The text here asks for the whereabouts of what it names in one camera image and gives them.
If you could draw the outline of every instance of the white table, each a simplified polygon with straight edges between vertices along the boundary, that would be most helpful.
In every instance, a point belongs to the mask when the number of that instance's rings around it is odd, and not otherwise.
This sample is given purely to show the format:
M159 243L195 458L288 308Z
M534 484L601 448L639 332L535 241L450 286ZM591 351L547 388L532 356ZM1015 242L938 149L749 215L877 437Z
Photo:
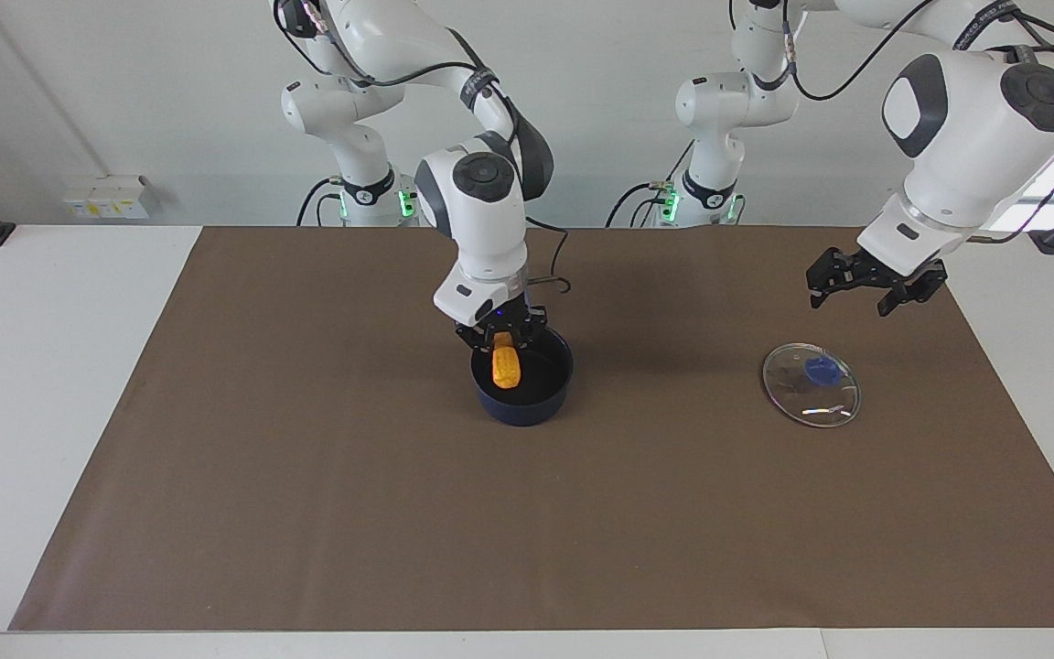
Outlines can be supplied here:
M24 226L0 250L0 658L1054 656L1054 629L4 635L198 234ZM954 294L1054 468L1054 259L1017 241L949 261Z

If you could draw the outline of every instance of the orange object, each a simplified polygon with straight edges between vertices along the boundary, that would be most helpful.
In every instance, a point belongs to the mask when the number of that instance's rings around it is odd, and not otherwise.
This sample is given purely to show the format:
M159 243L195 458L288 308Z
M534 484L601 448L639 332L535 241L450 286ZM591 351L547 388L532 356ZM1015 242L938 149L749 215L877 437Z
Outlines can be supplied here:
M519 350L509 332L494 334L494 351L490 355L490 376L494 386L514 389L523 381L523 367L519 364Z

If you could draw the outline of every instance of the black pot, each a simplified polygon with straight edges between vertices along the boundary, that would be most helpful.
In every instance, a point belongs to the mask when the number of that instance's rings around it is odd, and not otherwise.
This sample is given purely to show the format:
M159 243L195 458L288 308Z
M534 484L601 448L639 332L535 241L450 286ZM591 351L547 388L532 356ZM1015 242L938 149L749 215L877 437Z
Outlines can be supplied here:
M477 385L482 409L507 426L526 428L555 416L568 398L574 362L572 349L555 330L548 327L526 350L519 351L523 383L514 389L501 389L490 374L490 354L474 350L469 370Z

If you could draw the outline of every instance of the white wall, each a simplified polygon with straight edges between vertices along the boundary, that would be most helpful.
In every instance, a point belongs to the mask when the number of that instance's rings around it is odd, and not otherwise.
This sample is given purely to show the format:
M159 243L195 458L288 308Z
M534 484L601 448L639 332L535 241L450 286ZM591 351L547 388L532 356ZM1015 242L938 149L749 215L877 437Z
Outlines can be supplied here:
M1054 20L1054 1L1022 4ZM733 67L724 0L422 5L468 35L551 141L557 179L531 211L568 226L603 221L629 185L664 176L687 141L672 109L679 84ZM801 66L817 91L843 80L882 37L837 14L811 21ZM307 71L277 34L267 0L0 0L0 26L106 168L150 178L163 200L159 221L288 222L310 183L335 171L318 141L280 117L280 89ZM907 171L879 121L881 97L932 46L903 35L841 99L748 133L747 220L873 218ZM17 83L9 59L0 49L0 214L66 221L58 203L64 179L92 174L91 158L51 112L37 112L42 103ZM406 171L477 129L450 96L425 88L371 123Z

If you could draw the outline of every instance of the transparent lid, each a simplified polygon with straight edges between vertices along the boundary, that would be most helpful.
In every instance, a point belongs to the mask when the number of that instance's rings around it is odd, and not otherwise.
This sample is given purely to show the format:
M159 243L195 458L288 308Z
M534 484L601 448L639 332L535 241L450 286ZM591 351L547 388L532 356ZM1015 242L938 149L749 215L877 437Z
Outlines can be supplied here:
M762 367L762 383L775 407L813 428L838 428L861 412L861 386L848 365L827 350L790 344Z

